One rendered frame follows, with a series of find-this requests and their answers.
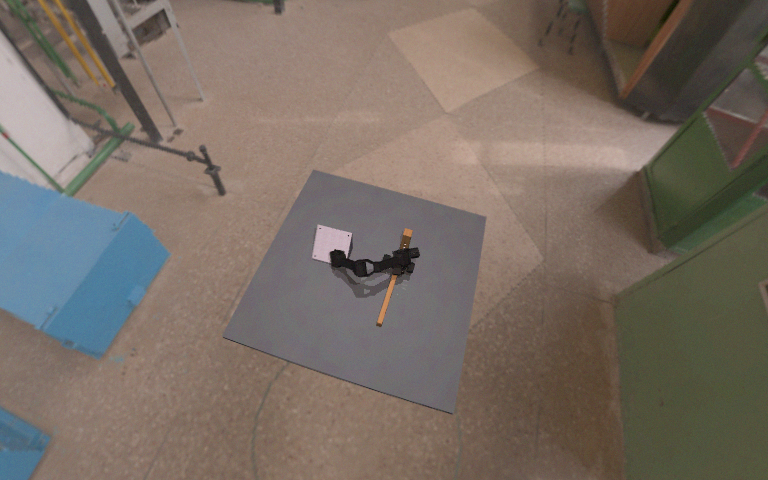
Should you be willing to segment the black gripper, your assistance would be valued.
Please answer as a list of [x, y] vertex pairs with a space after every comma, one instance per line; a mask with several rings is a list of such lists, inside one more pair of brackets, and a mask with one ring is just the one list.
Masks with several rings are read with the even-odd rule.
[[[384, 257], [383, 257], [383, 260], [386, 260], [386, 259], [389, 259], [389, 258], [391, 258], [391, 256], [390, 256], [390, 255], [387, 255], [387, 254], [385, 254], [385, 255], [384, 255]], [[383, 260], [382, 260], [382, 261], [383, 261]], [[408, 272], [408, 273], [413, 273], [414, 267], [415, 267], [415, 263], [411, 262], [411, 263], [409, 263], [408, 265], [406, 265], [406, 266], [403, 266], [403, 269], [405, 269], [405, 270], [406, 270], [406, 268], [407, 268], [406, 272]]]

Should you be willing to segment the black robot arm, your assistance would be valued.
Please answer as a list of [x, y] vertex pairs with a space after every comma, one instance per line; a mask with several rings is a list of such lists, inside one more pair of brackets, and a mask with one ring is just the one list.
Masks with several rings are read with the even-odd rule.
[[[397, 251], [393, 251], [393, 257], [383, 260], [383, 261], [377, 261], [373, 262], [369, 259], [361, 259], [357, 261], [353, 261], [346, 258], [346, 255], [342, 250], [336, 250], [329, 252], [330, 254], [330, 261], [331, 266], [335, 268], [339, 267], [345, 267], [347, 269], [350, 269], [353, 271], [354, 275], [358, 277], [369, 277], [374, 273], [380, 273], [382, 270], [388, 269], [393, 267], [392, 274], [393, 275], [402, 275], [405, 272], [405, 269], [403, 269], [403, 266], [408, 265], [411, 263], [411, 259], [413, 258], [419, 258], [420, 252], [418, 247], [417, 248], [406, 248], [406, 249], [399, 249]], [[374, 271], [367, 274], [366, 269], [366, 262], [373, 264]]]

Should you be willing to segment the brown wooden board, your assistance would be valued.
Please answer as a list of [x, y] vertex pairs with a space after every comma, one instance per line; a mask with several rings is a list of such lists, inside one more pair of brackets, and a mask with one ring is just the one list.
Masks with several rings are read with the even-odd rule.
[[387, 290], [387, 293], [386, 293], [386, 297], [385, 297], [385, 300], [384, 300], [384, 303], [383, 303], [380, 315], [378, 317], [378, 321], [377, 321], [377, 325], [376, 326], [379, 326], [379, 327], [382, 326], [383, 319], [384, 319], [384, 316], [385, 316], [386, 311], [387, 311], [387, 307], [388, 307], [388, 304], [389, 304], [389, 301], [390, 301], [390, 298], [391, 298], [391, 295], [392, 295], [392, 291], [393, 291], [396, 279], [397, 279], [397, 275], [392, 275], [392, 278], [391, 278], [391, 281], [390, 281], [390, 284], [389, 284], [389, 287], [388, 287], [388, 290]]

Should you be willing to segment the brown wooden post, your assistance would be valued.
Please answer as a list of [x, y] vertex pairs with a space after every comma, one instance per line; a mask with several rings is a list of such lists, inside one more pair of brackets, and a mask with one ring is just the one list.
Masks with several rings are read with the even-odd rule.
[[402, 237], [402, 241], [401, 241], [400, 249], [409, 248], [409, 244], [410, 244], [412, 233], [413, 233], [413, 230], [405, 228], [404, 233], [403, 233], [403, 237]]

